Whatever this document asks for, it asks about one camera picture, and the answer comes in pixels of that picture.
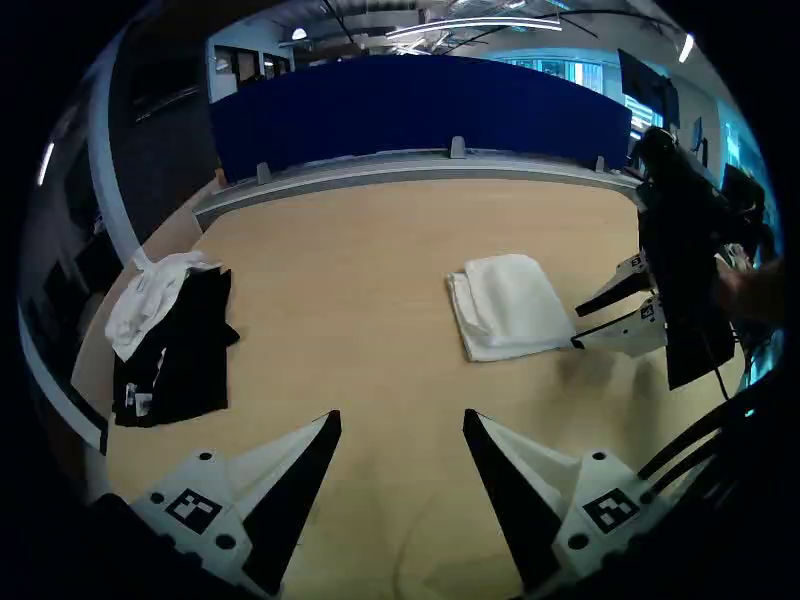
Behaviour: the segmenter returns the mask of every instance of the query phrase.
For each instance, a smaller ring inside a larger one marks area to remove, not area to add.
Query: person's arm
[[[741,272],[717,261],[714,298],[731,316],[783,325],[786,318],[783,258]]]

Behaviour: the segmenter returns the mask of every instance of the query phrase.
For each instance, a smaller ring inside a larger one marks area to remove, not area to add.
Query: folded white towel
[[[468,261],[447,276],[470,360],[504,360],[572,347],[575,327],[539,263],[522,254]]]
[[[173,307],[189,271],[207,271],[219,266],[204,262],[205,256],[198,251],[170,254],[153,263],[139,249],[133,260],[142,272],[122,292],[105,327],[106,338],[125,361]]]

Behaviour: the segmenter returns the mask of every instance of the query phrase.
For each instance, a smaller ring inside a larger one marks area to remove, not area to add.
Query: table surface
[[[617,192],[447,180],[318,192],[218,219],[196,246],[233,271],[227,410],[152,429],[112,426],[112,488],[134,500],[197,448],[232,457],[333,408],[342,437],[285,577],[285,598],[503,598],[520,593],[461,434],[465,408],[578,455],[638,468],[716,406],[713,374],[670,392],[663,350],[559,350],[474,364],[445,286],[465,261],[535,258],[572,308],[637,251]],[[741,354],[722,368],[732,393]]]

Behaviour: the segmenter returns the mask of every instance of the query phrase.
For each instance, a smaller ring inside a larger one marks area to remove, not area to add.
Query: blue partition
[[[452,56],[373,56],[297,71],[211,105],[229,181],[385,150],[467,147],[625,164],[631,111],[569,81]]]

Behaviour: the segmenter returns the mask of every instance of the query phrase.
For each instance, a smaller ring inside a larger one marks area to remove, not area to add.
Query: ceiling light
[[[395,51],[398,54],[413,54],[415,56],[429,56],[430,52],[423,52],[422,50],[417,50],[416,48],[406,48],[404,46],[397,46]]]
[[[444,33],[442,35],[442,37],[440,37],[439,40],[433,45],[433,49],[436,50],[436,48],[438,48],[439,46],[444,44],[444,41],[447,39],[448,35],[450,35],[450,34],[449,33]]]
[[[550,29],[561,31],[558,21],[547,19],[531,19],[528,17],[471,17],[469,19],[450,19],[448,21],[434,21],[413,27],[396,29],[386,34],[386,39],[427,33],[428,31],[441,31],[442,29],[458,29],[461,27],[526,27],[530,29]]]
[[[686,57],[689,56],[689,52],[692,51],[692,46],[694,46],[694,38],[691,33],[687,33],[686,41],[683,42],[683,50],[681,50],[681,55],[678,57],[678,62],[684,62],[686,60]]]
[[[53,142],[50,142],[47,145],[47,150],[45,150],[44,152],[44,158],[42,159],[42,166],[39,169],[39,178],[37,179],[39,185],[42,185],[44,183],[44,174],[47,172],[47,165],[50,164],[50,156],[53,154],[53,148],[55,147],[56,145]]]

